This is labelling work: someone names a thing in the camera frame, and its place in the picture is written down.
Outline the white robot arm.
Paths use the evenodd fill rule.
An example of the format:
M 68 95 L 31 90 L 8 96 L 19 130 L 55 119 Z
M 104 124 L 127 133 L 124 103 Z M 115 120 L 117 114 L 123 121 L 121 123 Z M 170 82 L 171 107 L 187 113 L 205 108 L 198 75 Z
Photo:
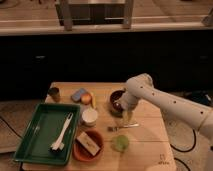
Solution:
M 124 110 L 134 110 L 144 99 L 213 140 L 213 108 L 156 89 L 146 73 L 129 78 L 125 89 L 119 99 Z

